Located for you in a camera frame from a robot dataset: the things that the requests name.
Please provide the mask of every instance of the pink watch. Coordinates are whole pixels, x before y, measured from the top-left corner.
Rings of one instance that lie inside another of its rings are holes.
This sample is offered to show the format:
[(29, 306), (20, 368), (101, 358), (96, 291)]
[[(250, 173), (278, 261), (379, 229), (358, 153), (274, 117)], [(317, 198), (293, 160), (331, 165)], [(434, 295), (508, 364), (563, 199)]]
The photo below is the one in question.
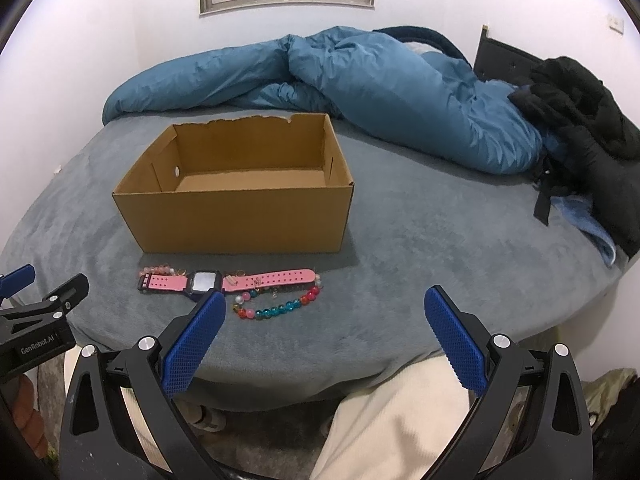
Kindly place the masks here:
[(138, 282), (141, 292), (180, 292), (196, 298), (212, 288), (221, 292), (242, 292), (266, 286), (313, 283), (316, 272), (311, 269), (280, 270), (252, 276), (223, 276), (219, 270), (198, 270), (186, 276), (144, 274)]

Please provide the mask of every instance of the silver screw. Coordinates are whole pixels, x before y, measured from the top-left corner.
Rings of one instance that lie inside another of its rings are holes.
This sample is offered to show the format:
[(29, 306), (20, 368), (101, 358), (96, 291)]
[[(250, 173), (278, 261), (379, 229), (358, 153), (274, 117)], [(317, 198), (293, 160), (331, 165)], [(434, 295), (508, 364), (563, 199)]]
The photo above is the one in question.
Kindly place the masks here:
[(143, 337), (138, 342), (138, 348), (140, 348), (141, 350), (151, 350), (155, 345), (156, 340), (149, 336)]
[(93, 345), (85, 346), (80, 352), (80, 354), (82, 355), (82, 357), (91, 357), (93, 354), (95, 354), (95, 346)]
[(507, 336), (498, 334), (494, 336), (494, 344), (498, 348), (508, 348), (509, 345), (511, 344), (511, 341), (509, 341), (509, 338)]
[(566, 345), (563, 345), (562, 343), (558, 343), (555, 347), (554, 350), (556, 351), (556, 353), (558, 355), (561, 356), (567, 356), (569, 355), (569, 349), (566, 347)]

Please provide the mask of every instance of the black bag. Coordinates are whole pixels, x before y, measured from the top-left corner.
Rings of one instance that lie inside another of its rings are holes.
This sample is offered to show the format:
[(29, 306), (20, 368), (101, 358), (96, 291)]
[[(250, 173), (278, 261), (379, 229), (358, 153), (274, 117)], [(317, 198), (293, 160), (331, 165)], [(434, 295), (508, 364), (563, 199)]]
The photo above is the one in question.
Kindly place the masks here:
[(618, 402), (593, 434), (593, 479), (640, 479), (640, 379), (620, 392)]

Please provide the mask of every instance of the pink watch strap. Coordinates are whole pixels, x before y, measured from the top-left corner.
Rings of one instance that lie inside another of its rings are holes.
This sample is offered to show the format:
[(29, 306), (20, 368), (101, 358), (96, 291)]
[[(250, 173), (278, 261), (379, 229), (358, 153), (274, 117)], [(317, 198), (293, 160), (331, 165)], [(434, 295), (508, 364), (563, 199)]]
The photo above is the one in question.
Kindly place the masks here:
[(146, 274), (143, 281), (143, 288), (151, 290), (166, 290), (168, 292), (182, 292), (187, 288), (188, 278), (186, 276), (161, 276), (160, 274)]
[(297, 283), (313, 283), (316, 272), (311, 269), (281, 270), (252, 276), (225, 276), (222, 280), (223, 292), (237, 292), (251, 290), (265, 286), (295, 285)]

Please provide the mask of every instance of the white wall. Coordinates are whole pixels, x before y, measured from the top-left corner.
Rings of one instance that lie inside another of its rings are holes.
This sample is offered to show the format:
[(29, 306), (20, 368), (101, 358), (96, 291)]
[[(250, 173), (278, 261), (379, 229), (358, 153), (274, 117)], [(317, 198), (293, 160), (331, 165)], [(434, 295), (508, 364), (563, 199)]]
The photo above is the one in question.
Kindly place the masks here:
[(0, 54), (0, 248), (139, 71), (130, 0), (34, 0)]
[[(640, 124), (640, 35), (617, 0), (376, 0), (375, 10), (295, 5), (202, 18), (198, 12), (199, 0), (34, 1), (0, 55), (0, 247), (54, 169), (100, 129), (102, 104), (119, 83), (177, 56), (289, 33), (421, 25), (444, 33), (472, 60), (487, 23), (492, 37), (536, 56), (575, 57)], [(607, 28), (608, 13), (625, 17), (624, 36)], [(567, 324), (583, 375), (640, 368), (639, 278), (635, 266), (601, 305)]]

